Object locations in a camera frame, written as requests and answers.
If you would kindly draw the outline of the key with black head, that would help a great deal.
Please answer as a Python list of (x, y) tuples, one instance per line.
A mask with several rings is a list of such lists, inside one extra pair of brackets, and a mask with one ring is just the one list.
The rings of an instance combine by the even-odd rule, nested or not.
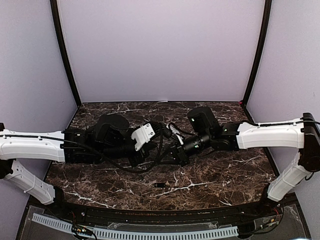
[(156, 182), (156, 183), (153, 184), (153, 186), (155, 188), (164, 188), (166, 186), (166, 184), (162, 183), (162, 182)]

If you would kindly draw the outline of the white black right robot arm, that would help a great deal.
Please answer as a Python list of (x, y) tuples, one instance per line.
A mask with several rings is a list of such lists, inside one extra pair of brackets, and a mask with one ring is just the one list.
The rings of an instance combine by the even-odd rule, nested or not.
[(190, 157), (212, 148), (214, 151), (237, 151), (251, 148), (288, 147), (298, 153), (286, 169), (265, 189), (255, 205), (255, 213), (266, 217), (275, 203), (305, 177), (320, 170), (319, 123), (310, 113), (282, 122), (254, 123), (247, 120), (220, 125), (207, 106), (196, 107), (187, 114), (195, 135), (177, 142), (166, 151), (174, 165), (185, 166)]

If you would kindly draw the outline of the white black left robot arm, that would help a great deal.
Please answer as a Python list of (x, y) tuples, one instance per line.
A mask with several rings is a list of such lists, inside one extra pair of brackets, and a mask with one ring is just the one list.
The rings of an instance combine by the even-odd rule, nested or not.
[(86, 130), (67, 128), (46, 133), (17, 132), (0, 127), (0, 177), (14, 183), (60, 218), (67, 218), (70, 206), (64, 194), (36, 177), (19, 159), (50, 160), (67, 164), (101, 164), (107, 160), (128, 158), (132, 166), (149, 155), (147, 144), (156, 135), (151, 123), (130, 128), (118, 114), (102, 115)]

